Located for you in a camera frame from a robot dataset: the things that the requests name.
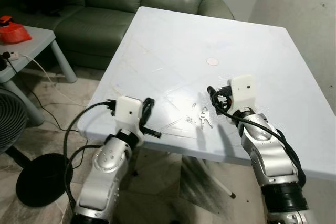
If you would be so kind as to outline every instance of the fan base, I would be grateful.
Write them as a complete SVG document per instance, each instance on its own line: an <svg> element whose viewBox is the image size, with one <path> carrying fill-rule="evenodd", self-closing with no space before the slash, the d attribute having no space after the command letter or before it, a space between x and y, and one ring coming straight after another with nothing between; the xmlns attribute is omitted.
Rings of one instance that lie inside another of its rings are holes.
<svg viewBox="0 0 336 224"><path fill-rule="evenodd" d="M72 179L72 167L67 182ZM42 155L25 166L16 183L19 200L30 207L46 206L64 192L64 156L57 153Z"/></svg>

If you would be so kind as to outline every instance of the table surface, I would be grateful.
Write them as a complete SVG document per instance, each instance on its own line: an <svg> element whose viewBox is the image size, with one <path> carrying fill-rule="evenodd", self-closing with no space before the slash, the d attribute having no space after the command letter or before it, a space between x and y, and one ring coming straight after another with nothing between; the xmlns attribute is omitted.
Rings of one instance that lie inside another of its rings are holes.
<svg viewBox="0 0 336 224"><path fill-rule="evenodd" d="M34 59L55 39L55 34L52 30L30 26L25 26L25 28L30 34L31 40L18 44L0 44L0 53L6 51L18 52ZM26 57L11 61L17 72L21 71L29 62L30 59ZM11 67L7 67L3 71L0 71L0 83L10 80L14 75L15 71Z"/></svg>
<svg viewBox="0 0 336 224"><path fill-rule="evenodd" d="M218 65L209 65L208 58ZM216 115L206 91L242 74L255 77L257 112L283 131L307 176L335 179L335 116L281 27L140 7L90 105L119 95L152 97L147 127L163 134L159 140L146 135L144 147L248 165L236 127ZM205 106L213 129L206 123L200 128ZM103 141L115 133L115 121L99 106L78 128L88 139Z"/></svg>

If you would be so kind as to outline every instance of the electric fan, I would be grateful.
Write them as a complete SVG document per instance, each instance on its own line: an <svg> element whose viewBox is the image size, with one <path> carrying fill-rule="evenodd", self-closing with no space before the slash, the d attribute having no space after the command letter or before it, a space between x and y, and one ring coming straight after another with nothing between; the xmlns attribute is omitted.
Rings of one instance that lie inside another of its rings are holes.
<svg viewBox="0 0 336 224"><path fill-rule="evenodd" d="M19 200L30 207L41 207L65 192L65 162L64 156L57 153L30 161L13 146L25 130L27 120L23 101L14 93L0 88L0 154L6 153L23 168L16 183ZM71 178L72 169L69 169L68 181Z"/></svg>

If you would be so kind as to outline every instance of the white cable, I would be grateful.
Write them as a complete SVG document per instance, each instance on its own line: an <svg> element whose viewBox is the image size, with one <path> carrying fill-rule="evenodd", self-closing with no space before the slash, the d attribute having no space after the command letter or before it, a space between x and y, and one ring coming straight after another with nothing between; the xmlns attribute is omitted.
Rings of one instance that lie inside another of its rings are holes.
<svg viewBox="0 0 336 224"><path fill-rule="evenodd" d="M69 101L71 101L71 102L73 102L73 103L75 103L75 104L77 104L77 105L79 105L79 106L86 107L86 106L84 106L84 105L82 105L82 104L80 104L80 103L74 101L73 99L67 97L65 94L63 94L61 91L59 91L59 90L56 88L55 84L54 84L54 83L52 82L52 80L50 79L50 77L49 77L49 75L47 74L47 72L44 70L44 68L43 68L43 67L42 67L36 60L34 60L33 58L29 57L28 55L22 55L22 56L24 56L24 57L30 59L31 61L35 62L36 65L38 65L38 66L40 67L40 69L42 69L42 71L43 71L44 74L47 76L47 78L48 78L48 80L50 81L52 87L56 90L57 93L59 93L60 95L64 96L66 99L68 99Z"/></svg>
<svg viewBox="0 0 336 224"><path fill-rule="evenodd" d="M204 164L202 159L197 158L197 161L199 162L201 168L203 169L203 171L206 173L206 175L209 176L209 178L211 178L213 180L213 182L215 182L224 192L226 192L231 198L236 198L236 195L231 192L226 186L224 186L224 184L222 182L220 182L216 177L214 177L211 172L208 170L208 168L206 167L206 165Z"/></svg>

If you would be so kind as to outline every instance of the tile floor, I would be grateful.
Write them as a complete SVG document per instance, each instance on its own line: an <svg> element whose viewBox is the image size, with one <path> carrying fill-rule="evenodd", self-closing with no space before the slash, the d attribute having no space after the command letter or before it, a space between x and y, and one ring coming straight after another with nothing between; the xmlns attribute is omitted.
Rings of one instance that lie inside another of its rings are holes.
<svg viewBox="0 0 336 224"><path fill-rule="evenodd" d="M75 72L78 81L69 84L58 67L49 71L57 89L86 105L103 71L75 67ZM46 109L54 114L61 127L66 128L83 109L59 95L41 71L25 69L20 76L35 91ZM62 152L64 133L57 128L49 114L45 111L43 114L46 118L44 124L27 128L21 140L15 144L29 158ZM84 145L86 141L77 133L71 133L69 139L69 152ZM71 187L75 197L90 169L91 155L92 151L87 150L83 164L74 172ZM136 150L130 170L121 185L113 223L266 223L260 189L251 167L210 161L206 161L206 166L237 195L236 199L223 193L206 176L195 158L153 150ZM0 223L69 223L71 213L65 194L42 208L26 207L17 199L15 184L21 170L6 154L0 155ZM319 223L336 223L335 182L308 179L304 192Z"/></svg>

